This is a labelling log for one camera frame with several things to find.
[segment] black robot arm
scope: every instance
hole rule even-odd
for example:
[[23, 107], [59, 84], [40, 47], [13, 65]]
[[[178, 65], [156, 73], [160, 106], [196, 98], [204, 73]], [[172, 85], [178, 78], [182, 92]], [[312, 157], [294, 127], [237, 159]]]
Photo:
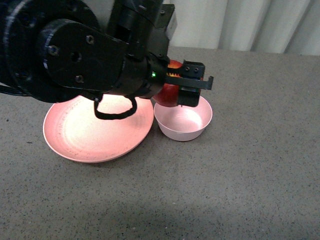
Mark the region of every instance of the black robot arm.
[[[179, 85], [180, 105], [196, 106], [202, 63], [168, 68], [175, 6], [163, 0], [115, 0], [106, 32], [80, 0], [0, 1], [0, 93], [60, 103], [82, 95], [95, 101], [100, 119], [135, 113], [135, 97], [150, 99], [164, 84]], [[173, 73], [180, 77], [170, 77]], [[121, 95], [132, 109], [98, 112], [103, 94]]]

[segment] apple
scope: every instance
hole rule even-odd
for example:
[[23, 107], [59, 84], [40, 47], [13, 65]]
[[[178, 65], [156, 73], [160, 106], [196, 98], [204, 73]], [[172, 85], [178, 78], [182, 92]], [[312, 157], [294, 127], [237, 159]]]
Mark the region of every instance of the apple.
[[[178, 69], [183, 64], [176, 60], [170, 60], [169, 68]], [[178, 105], [179, 86], [165, 83], [162, 90], [153, 96], [154, 101], [164, 107], [172, 108]]]

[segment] speckled gray surface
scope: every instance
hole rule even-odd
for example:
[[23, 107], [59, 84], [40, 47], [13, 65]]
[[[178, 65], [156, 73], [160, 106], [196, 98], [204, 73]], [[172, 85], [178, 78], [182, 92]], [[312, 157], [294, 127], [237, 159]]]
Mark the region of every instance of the speckled gray surface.
[[171, 48], [203, 62], [214, 117], [190, 142], [156, 123], [129, 154], [66, 160], [50, 104], [0, 95], [1, 239], [320, 239], [320, 58]]

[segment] pink bowl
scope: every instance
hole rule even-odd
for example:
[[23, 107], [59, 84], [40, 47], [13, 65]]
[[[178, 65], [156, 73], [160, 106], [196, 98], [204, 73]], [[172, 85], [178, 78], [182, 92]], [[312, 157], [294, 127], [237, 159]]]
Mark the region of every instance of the pink bowl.
[[190, 141], [197, 138], [212, 120], [213, 111], [202, 96], [196, 107], [154, 106], [154, 116], [161, 131], [176, 141]]

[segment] pink plate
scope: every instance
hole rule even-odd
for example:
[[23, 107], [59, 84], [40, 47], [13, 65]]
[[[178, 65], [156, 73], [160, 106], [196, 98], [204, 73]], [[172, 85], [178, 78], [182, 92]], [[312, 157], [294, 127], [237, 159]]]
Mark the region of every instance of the pink plate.
[[[96, 118], [93, 101], [82, 96], [56, 103], [44, 119], [45, 141], [57, 154], [81, 163], [101, 163], [123, 156], [142, 142], [154, 120], [151, 101], [136, 101], [136, 113], [123, 120]], [[119, 114], [131, 107], [123, 96], [104, 95], [98, 110]]]

